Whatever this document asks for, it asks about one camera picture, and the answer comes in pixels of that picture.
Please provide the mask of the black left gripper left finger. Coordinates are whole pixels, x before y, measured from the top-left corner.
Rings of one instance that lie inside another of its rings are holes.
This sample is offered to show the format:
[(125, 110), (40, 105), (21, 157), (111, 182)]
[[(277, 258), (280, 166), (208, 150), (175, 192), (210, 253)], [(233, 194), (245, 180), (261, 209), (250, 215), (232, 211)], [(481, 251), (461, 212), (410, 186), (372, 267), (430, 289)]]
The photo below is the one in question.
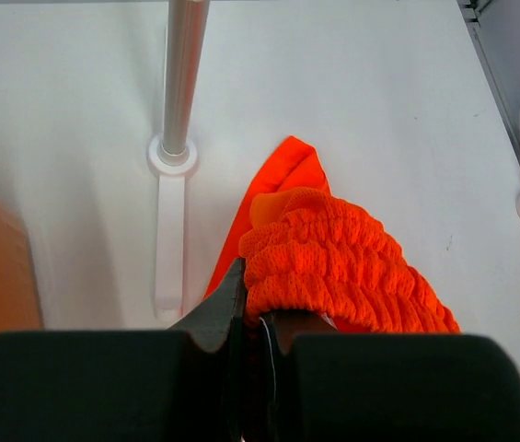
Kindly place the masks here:
[(166, 330), (0, 333), (0, 441), (238, 441), (244, 269)]

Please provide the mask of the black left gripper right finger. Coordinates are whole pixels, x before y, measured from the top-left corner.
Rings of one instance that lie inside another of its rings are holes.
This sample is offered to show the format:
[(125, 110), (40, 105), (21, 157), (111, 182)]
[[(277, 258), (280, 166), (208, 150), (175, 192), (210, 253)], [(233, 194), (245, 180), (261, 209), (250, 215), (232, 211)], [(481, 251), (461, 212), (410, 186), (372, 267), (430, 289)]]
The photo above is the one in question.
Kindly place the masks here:
[(520, 441), (520, 375), (468, 334), (344, 334), (319, 315), (260, 317), (247, 441)]

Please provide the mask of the orange shorts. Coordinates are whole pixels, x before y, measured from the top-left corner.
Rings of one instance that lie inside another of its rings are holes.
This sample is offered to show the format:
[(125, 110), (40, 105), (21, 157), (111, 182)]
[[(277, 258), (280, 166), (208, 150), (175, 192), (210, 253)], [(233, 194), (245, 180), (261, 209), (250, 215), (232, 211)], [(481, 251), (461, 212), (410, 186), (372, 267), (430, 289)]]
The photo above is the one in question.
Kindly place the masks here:
[(236, 259), (245, 264), (244, 320), (250, 332), (241, 424), (264, 314), (308, 311), (344, 334), (463, 334), (383, 225), (335, 197), (316, 149), (293, 136), (248, 186), (209, 293)]

